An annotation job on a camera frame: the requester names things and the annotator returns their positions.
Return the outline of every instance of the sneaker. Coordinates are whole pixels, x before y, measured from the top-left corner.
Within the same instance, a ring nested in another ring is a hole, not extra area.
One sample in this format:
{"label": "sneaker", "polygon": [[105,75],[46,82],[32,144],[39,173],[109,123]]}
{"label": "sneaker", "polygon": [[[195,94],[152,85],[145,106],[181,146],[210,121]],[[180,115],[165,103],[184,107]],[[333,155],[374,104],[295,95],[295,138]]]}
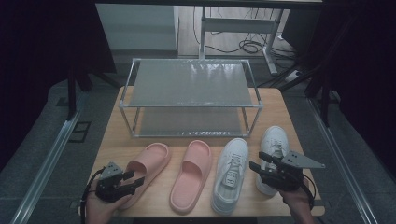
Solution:
{"label": "sneaker", "polygon": [[[261,151],[282,160],[290,152],[286,132],[278,126],[268,128],[262,136]],[[276,165],[262,160],[261,168],[268,172],[273,172],[276,170]],[[269,196],[274,196],[277,193],[276,189],[262,183],[260,175],[256,177],[256,187],[261,193]]]}
{"label": "sneaker", "polygon": [[231,140],[219,156],[211,200],[213,210],[220,215],[228,216],[235,209],[247,166],[248,143],[242,138]]}

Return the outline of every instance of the wooden table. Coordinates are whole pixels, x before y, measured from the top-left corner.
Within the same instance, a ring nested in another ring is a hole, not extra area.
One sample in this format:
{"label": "wooden table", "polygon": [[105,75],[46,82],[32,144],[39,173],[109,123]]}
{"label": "wooden table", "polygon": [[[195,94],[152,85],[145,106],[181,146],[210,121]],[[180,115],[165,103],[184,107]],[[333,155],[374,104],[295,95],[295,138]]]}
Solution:
{"label": "wooden table", "polygon": [[[260,163],[258,152],[262,135],[267,128],[273,125],[280,126],[287,132],[291,150],[303,153],[280,91],[277,89],[259,89],[259,92],[264,108],[251,136],[245,139],[249,145],[249,158]],[[176,181],[187,146],[196,138],[132,138],[119,110],[121,93],[122,88],[114,104],[105,136],[92,167],[92,175],[110,161],[114,161],[119,167],[125,169],[127,163],[146,146],[154,142],[164,143],[169,146],[173,153],[168,165],[151,182],[135,205],[116,215],[123,217],[181,217],[181,215],[171,209],[169,195]],[[200,138],[200,140],[207,142],[212,149],[212,169],[195,208],[183,217],[219,217],[211,208],[210,198],[212,196],[219,154],[231,139],[227,137]],[[304,173],[312,177],[309,170],[304,170]],[[289,208],[282,202],[281,196],[277,194],[271,198],[261,194],[256,188],[255,178],[256,173],[247,168],[240,198],[232,217],[289,216]],[[324,206],[321,205],[315,206],[312,210],[314,216],[321,216],[324,212]]]}

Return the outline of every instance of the glass shelf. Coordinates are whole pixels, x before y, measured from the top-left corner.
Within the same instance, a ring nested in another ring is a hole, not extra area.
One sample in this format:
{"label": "glass shelf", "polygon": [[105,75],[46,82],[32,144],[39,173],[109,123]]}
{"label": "glass shelf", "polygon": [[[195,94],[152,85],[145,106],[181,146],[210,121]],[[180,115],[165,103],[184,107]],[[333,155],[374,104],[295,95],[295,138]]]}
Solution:
{"label": "glass shelf", "polygon": [[134,59],[120,112],[133,137],[247,137],[263,108],[247,77],[247,60]]}

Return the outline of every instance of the dark curtain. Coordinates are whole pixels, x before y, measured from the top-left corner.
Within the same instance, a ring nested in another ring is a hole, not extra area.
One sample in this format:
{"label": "dark curtain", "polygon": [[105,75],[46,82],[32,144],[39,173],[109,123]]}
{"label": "dark curtain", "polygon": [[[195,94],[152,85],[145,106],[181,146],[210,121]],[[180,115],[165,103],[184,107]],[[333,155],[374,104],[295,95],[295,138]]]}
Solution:
{"label": "dark curtain", "polygon": [[340,108],[396,176],[396,16],[394,3],[367,1],[332,62]]}
{"label": "dark curtain", "polygon": [[116,72],[93,1],[0,2],[2,169],[71,66],[80,71],[77,80],[91,70]]}

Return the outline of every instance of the pink slide sandal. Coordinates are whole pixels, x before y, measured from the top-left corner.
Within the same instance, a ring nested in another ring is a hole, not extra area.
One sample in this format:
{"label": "pink slide sandal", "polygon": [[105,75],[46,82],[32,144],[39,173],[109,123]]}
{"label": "pink slide sandal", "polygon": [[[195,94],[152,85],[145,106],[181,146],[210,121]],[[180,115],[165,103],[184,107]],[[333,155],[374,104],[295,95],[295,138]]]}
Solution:
{"label": "pink slide sandal", "polygon": [[212,165],[212,152],[207,143],[192,141],[181,163],[170,195],[171,207],[179,213],[189,213],[201,195]]}
{"label": "pink slide sandal", "polygon": [[120,209],[129,208],[137,202],[154,177],[157,176],[170,161],[171,155],[172,153],[167,145],[153,143],[128,163],[125,171],[134,170],[134,177],[124,181],[123,184],[133,183],[136,179],[143,176],[145,177],[145,182],[136,189],[132,199],[123,204]]}

